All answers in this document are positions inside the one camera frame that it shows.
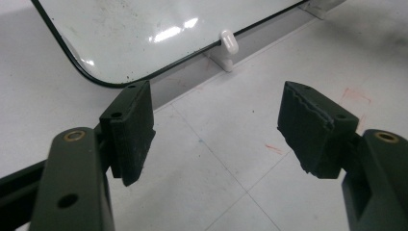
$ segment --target bolt hole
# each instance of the bolt hole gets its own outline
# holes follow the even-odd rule
[[[112,116],[112,117],[121,117],[121,116],[122,116],[122,113],[114,113],[114,114],[112,114],[111,116]]]
[[[65,141],[78,141],[85,136],[85,132],[81,130],[73,131],[68,134],[65,134],[64,140]]]
[[[391,142],[391,143],[399,142],[398,137],[390,133],[378,132],[378,133],[375,133],[375,136],[385,142]]]
[[[339,115],[336,115],[336,118],[339,118],[339,119],[345,119],[345,118],[346,118],[346,116],[345,116],[345,115],[341,115],[341,114],[339,114]]]
[[[59,201],[58,201],[58,207],[60,209],[66,209],[74,205],[78,201],[78,195],[77,194],[68,194],[63,196]]]

